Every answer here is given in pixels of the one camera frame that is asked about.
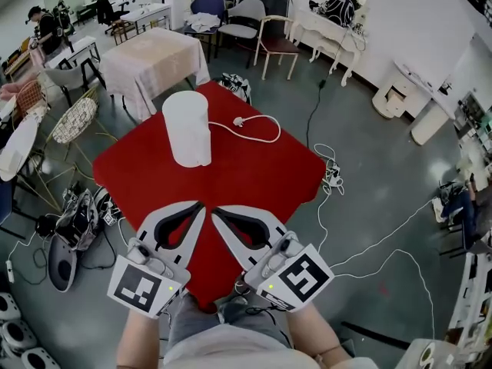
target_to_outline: wicker chair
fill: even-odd
[[[43,150],[43,156],[46,156],[46,146],[48,143],[53,140],[61,145],[65,145],[67,147],[67,151],[65,153],[65,157],[63,161],[65,162],[67,158],[68,151],[70,149],[70,145],[74,144],[74,146],[80,151],[85,160],[92,166],[92,161],[89,157],[84,153],[81,147],[77,144],[76,139],[89,127],[89,125],[95,121],[98,126],[103,130],[103,133],[98,133],[100,135],[107,135],[112,138],[114,141],[117,139],[109,134],[108,130],[101,124],[101,122],[96,118],[96,114],[98,111],[99,100],[97,93],[97,86],[89,89],[82,97],[79,98],[77,102],[70,107],[63,116],[58,120],[58,123],[53,128],[51,134],[48,136],[48,139],[45,142],[45,149]],[[48,184],[50,181],[55,180],[56,178],[66,174],[67,172],[72,171],[73,174],[78,171],[79,174],[84,176],[87,179],[94,180],[91,176],[84,174],[81,169],[77,166],[76,163],[70,166],[70,168],[66,169],[62,173],[54,176],[50,180],[46,181]]]

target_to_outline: shoe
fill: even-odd
[[[436,215],[437,223],[444,223],[446,219],[441,217],[444,207],[439,198],[432,199],[432,207],[434,208],[434,214]]]

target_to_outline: white stool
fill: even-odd
[[[14,297],[6,292],[0,293],[0,323],[21,318],[21,311]]]
[[[14,354],[34,348],[38,342],[23,320],[7,321],[2,325],[2,336]]]
[[[26,369],[61,369],[55,360],[42,347],[27,350],[21,356],[22,364]]]

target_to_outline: white table cloth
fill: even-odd
[[[196,85],[210,81],[196,38],[153,28],[118,45],[101,58],[99,70],[110,95],[124,95],[128,111],[140,121],[155,114],[152,99],[189,75]]]

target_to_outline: concrete floor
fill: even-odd
[[[102,53],[114,44],[102,31],[92,22],[78,29],[77,37],[96,34]],[[289,59],[285,59],[280,67],[276,65],[276,59],[271,61],[266,81],[261,80],[264,59],[260,58],[259,66],[249,70],[245,69],[246,59],[246,53],[240,49],[221,50],[219,59],[212,60],[209,66],[212,78],[222,72],[247,78],[253,89],[254,107],[276,117],[282,128],[305,143],[307,119],[317,101],[317,84],[329,69],[328,62],[318,60],[310,64],[309,54],[303,53],[292,80],[287,82]],[[424,147],[418,146],[411,140],[408,122],[382,118],[371,106],[374,93],[353,78],[342,88],[342,75],[343,72],[338,70],[327,79],[310,132],[311,146],[320,142],[337,152],[337,163],[344,179],[345,195],[335,192],[321,209],[321,220],[329,231],[321,254],[328,264],[343,261],[392,232],[432,198],[439,181],[454,177],[453,168],[460,157],[451,123],[447,123]],[[156,107],[160,108],[165,97],[173,91],[186,88],[184,82],[167,91],[155,100]],[[99,118],[120,138],[134,127],[133,122],[122,110],[119,100],[112,105],[110,98],[103,91],[100,93]],[[55,116],[61,115],[66,108],[63,98],[53,105]],[[50,121],[43,122],[44,133],[49,132],[50,125]],[[85,136],[81,144],[89,156],[95,158],[111,142],[107,138]],[[62,151],[60,147],[50,146],[54,153]],[[69,158],[90,171],[74,151]],[[95,188],[90,181],[82,179],[82,182],[88,188]],[[58,197],[67,183],[66,178],[53,184]],[[16,196],[27,213],[38,216],[50,211],[42,201],[29,194],[17,191]],[[304,243],[312,242],[318,246],[324,236],[316,213],[323,199],[324,193],[320,190],[316,199],[300,206],[288,222],[288,227],[296,231]],[[132,231],[127,224],[123,225],[128,236]],[[34,227],[15,215],[5,226],[26,237],[31,236]],[[124,254],[118,229],[113,227],[106,231],[117,252]],[[3,264],[15,239],[3,233],[0,235],[0,263]],[[381,246],[336,268],[335,274],[368,274],[376,271],[395,248],[409,251],[419,262],[432,293],[436,337],[442,339],[459,289],[464,259],[449,260],[438,257],[437,253],[452,245],[453,239],[458,237],[446,238],[444,242],[429,205]],[[40,245],[41,241],[36,238],[30,248],[19,247],[13,257],[14,266],[32,281],[39,280],[44,273],[36,269],[32,261],[32,252]],[[111,251],[103,241],[89,250],[85,263],[107,264],[111,260]],[[102,369],[115,366],[115,349],[128,311],[106,297],[110,277],[109,270],[81,269],[75,284],[65,294],[58,293],[50,281],[30,286],[18,278],[12,285],[25,320],[61,367]],[[416,266],[402,254],[396,254],[380,274],[371,278],[336,279],[315,303],[339,335],[353,338],[357,355],[373,358],[381,369],[394,367],[403,351],[353,334],[340,326],[341,321],[405,341],[432,336],[427,294]],[[161,336],[167,334],[167,318],[163,318]],[[5,366],[16,367],[12,362]]]

